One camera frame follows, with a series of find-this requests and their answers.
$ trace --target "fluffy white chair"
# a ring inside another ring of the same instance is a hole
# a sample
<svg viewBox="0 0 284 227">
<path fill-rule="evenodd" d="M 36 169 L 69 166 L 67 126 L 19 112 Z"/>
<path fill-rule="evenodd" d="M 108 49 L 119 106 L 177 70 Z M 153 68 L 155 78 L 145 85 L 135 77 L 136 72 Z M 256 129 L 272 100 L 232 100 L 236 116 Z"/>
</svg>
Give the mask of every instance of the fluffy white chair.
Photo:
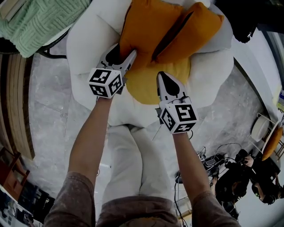
<svg viewBox="0 0 284 227">
<path fill-rule="evenodd" d="M 165 0 L 189 8 L 193 0 Z M 208 7 L 210 0 L 203 0 Z M 118 43 L 125 15 L 131 0 L 93 0 L 69 32 L 67 59 L 71 73 L 72 93 L 77 102 L 92 110 L 96 97 L 90 90 L 87 78 L 91 68 L 97 66 L 103 52 Z M 233 55 L 224 49 L 211 53 L 194 54 L 188 80 L 188 95 L 196 108 L 211 105 L 221 84 L 233 68 Z M 132 124 L 147 127 L 157 121 L 155 108 L 136 101 L 125 87 L 122 95 L 115 95 L 109 124 Z"/>
</svg>

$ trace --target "marble floor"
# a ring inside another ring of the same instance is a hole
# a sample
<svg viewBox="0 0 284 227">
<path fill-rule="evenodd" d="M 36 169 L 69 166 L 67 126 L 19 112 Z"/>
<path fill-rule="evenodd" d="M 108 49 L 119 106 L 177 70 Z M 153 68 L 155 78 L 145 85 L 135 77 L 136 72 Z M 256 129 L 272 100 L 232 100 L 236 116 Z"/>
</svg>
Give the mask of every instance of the marble floor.
<svg viewBox="0 0 284 227">
<path fill-rule="evenodd" d="M 66 39 L 51 49 L 53 54 L 66 54 Z M 197 152 L 206 147 L 206 155 L 216 152 L 218 146 L 240 143 L 252 148 L 248 137 L 262 105 L 239 70 L 232 73 L 220 87 L 211 106 L 198 109 L 200 121 L 193 128 L 192 144 Z M 31 174 L 29 181 L 56 197 L 67 173 L 69 155 L 76 136 L 90 110 L 77 103 L 71 92 L 68 63 L 65 59 L 47 59 L 36 54 L 33 61 L 29 93 L 29 116 L 35 158 L 24 159 Z M 161 151 L 174 190 L 174 174 L 178 170 L 171 135 L 157 121 L 147 130 Z M 238 145 L 221 147 L 219 153 L 235 157 Z M 104 188 L 110 179 L 110 153 L 105 147 L 100 174 L 95 187 L 96 217 L 100 213 Z M 186 196 L 180 188 L 180 198 Z"/>
</svg>

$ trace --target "green knitted blanket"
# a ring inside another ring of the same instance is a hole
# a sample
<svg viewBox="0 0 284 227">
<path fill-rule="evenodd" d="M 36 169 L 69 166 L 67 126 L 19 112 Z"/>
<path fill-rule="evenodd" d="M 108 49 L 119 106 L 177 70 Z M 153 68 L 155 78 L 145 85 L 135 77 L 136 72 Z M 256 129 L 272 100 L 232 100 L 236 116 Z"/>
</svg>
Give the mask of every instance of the green knitted blanket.
<svg viewBox="0 0 284 227">
<path fill-rule="evenodd" d="M 27 0 L 10 22 L 0 20 L 0 33 L 24 58 L 74 23 L 91 0 Z"/>
</svg>

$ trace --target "black and white cube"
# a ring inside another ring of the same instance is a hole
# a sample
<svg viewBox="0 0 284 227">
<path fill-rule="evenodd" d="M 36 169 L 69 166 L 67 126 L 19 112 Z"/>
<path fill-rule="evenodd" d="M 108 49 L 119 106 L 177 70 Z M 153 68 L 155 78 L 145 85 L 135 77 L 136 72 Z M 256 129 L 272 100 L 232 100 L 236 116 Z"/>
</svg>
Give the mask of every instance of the black and white cube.
<svg viewBox="0 0 284 227">
<path fill-rule="evenodd" d="M 88 78 L 89 86 L 94 95 L 112 98 L 123 86 L 119 70 L 93 68 Z"/>
<path fill-rule="evenodd" d="M 198 122 L 197 111 L 191 103 L 166 104 L 160 118 L 171 134 L 189 132 Z"/>
</svg>

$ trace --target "brown shirt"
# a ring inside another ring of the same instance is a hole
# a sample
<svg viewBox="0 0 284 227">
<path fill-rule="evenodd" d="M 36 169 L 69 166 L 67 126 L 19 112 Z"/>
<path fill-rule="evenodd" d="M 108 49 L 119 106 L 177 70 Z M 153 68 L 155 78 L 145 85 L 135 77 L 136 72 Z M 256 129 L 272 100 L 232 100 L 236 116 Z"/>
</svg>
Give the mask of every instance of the brown shirt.
<svg viewBox="0 0 284 227">
<path fill-rule="evenodd" d="M 149 196 L 132 196 L 103 205 L 95 222 L 94 186 L 88 178 L 70 172 L 45 227 L 180 227 L 172 214 L 172 201 Z M 200 194 L 193 202 L 193 227 L 240 227 L 218 203 L 211 192 Z"/>
</svg>

